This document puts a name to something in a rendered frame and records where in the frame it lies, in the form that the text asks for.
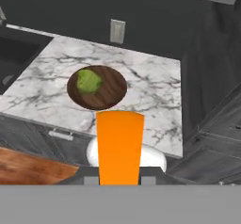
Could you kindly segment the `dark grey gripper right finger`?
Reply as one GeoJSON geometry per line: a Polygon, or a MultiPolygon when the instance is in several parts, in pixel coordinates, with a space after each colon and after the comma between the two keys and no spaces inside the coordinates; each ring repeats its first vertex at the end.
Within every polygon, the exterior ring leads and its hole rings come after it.
{"type": "Polygon", "coordinates": [[[140,167],[138,184],[186,185],[186,181],[169,176],[160,167],[140,167]]]}

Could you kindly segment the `brown wooden salad bowl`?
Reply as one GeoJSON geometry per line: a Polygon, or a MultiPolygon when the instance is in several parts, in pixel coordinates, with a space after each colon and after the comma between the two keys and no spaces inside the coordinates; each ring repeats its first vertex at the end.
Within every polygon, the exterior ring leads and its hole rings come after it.
{"type": "Polygon", "coordinates": [[[94,94],[80,93],[76,87],[77,72],[68,80],[67,92],[69,97],[78,105],[88,110],[105,110],[118,104],[127,92],[127,82],[120,72],[103,65],[84,67],[91,70],[103,80],[102,85],[94,94]]]}

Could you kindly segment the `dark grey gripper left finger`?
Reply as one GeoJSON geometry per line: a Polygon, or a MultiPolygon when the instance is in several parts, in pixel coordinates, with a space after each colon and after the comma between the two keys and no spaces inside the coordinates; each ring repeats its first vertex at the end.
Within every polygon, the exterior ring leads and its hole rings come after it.
{"type": "Polygon", "coordinates": [[[72,177],[59,182],[59,184],[70,185],[98,185],[99,183],[99,169],[97,167],[80,167],[72,177]]]}

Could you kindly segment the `grey wall outlet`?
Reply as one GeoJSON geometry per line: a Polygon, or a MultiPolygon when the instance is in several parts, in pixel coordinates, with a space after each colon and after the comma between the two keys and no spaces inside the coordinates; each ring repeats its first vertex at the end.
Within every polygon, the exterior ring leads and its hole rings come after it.
{"type": "Polygon", "coordinates": [[[126,22],[114,20],[110,21],[110,41],[123,44],[126,22]]]}

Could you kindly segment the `silver tap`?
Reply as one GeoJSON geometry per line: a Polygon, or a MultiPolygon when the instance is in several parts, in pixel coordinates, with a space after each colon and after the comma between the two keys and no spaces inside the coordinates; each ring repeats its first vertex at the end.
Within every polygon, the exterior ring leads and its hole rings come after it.
{"type": "Polygon", "coordinates": [[[0,27],[6,27],[7,25],[7,18],[5,16],[4,11],[0,7],[0,27]]]}

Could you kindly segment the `dark grey cupboard run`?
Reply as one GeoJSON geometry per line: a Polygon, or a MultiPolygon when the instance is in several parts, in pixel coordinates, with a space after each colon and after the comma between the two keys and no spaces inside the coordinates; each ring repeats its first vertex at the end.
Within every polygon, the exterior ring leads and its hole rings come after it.
{"type": "Polygon", "coordinates": [[[169,161],[167,174],[191,184],[241,185],[241,83],[169,161]]]}

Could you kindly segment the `black sink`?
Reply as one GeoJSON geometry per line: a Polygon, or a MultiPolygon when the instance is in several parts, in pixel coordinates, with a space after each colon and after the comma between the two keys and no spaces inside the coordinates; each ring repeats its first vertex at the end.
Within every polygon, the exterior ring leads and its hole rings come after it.
{"type": "Polygon", "coordinates": [[[0,28],[0,95],[16,81],[53,38],[0,28]]]}

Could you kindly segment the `green lettuce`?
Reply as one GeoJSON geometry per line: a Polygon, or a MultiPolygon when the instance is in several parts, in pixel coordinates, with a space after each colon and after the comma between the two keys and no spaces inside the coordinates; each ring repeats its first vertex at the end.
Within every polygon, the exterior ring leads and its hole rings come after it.
{"type": "Polygon", "coordinates": [[[82,93],[93,94],[102,83],[102,78],[92,70],[84,69],[77,73],[76,87],[82,93]]]}

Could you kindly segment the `dark grey drawer front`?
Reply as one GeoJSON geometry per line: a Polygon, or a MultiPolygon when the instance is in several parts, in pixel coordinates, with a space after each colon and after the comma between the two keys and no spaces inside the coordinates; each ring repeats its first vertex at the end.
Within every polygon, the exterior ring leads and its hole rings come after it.
{"type": "Polygon", "coordinates": [[[24,120],[0,113],[0,147],[31,153],[60,162],[88,166],[87,146],[92,136],[55,126],[24,120]],[[60,133],[72,133],[73,141],[49,135],[56,129],[60,133]]]}

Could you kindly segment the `white round object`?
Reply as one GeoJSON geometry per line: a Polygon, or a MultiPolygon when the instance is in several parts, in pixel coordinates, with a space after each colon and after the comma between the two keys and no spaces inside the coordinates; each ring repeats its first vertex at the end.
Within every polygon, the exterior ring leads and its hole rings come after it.
{"type": "MultiPolygon", "coordinates": [[[[98,167],[98,142],[94,137],[87,146],[86,156],[92,167],[98,167]]],[[[140,165],[142,167],[159,167],[163,172],[167,171],[167,158],[159,150],[149,145],[142,145],[140,165]]]]}

